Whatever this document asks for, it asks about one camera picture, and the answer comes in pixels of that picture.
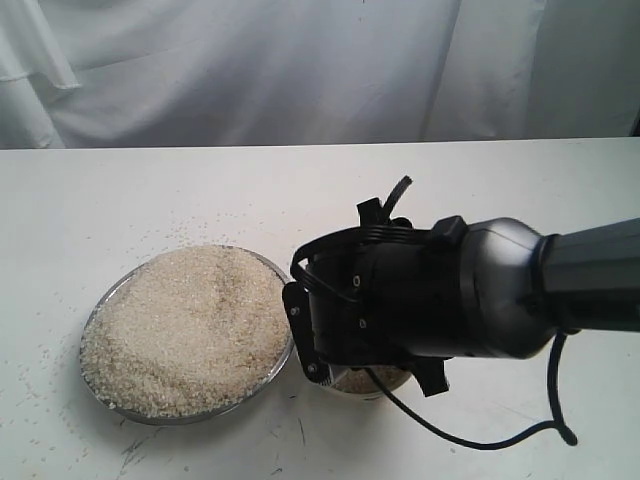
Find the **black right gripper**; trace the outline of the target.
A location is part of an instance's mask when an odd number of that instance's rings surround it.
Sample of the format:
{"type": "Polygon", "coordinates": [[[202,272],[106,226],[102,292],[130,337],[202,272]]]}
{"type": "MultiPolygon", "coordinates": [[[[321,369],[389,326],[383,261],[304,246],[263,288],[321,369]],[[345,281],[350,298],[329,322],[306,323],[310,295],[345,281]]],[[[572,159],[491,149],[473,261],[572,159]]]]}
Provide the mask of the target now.
{"type": "MultiPolygon", "coordinates": [[[[361,226],[388,226],[392,223],[388,209],[382,205],[379,198],[374,197],[359,203],[357,205],[357,210],[361,226]]],[[[376,377],[374,372],[371,370],[371,367],[374,366],[364,367],[361,369],[364,369],[367,372],[371,380],[382,390],[384,395],[391,392],[376,377]]],[[[416,360],[405,366],[393,367],[409,371],[420,385],[422,393],[427,397],[444,393],[449,389],[444,371],[443,359],[427,358],[416,360]]]]}

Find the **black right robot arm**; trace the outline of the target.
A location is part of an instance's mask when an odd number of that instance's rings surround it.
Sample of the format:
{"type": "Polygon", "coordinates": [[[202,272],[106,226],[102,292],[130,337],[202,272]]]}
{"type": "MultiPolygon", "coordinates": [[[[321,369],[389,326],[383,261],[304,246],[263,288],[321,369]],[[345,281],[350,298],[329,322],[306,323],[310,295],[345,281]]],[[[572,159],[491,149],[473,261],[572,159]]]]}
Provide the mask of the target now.
{"type": "Polygon", "coordinates": [[[410,370],[425,394],[446,390],[455,357],[527,359],[553,337],[639,328],[639,223],[541,235],[512,218],[427,230],[384,221],[299,248],[325,362],[410,370]]]}

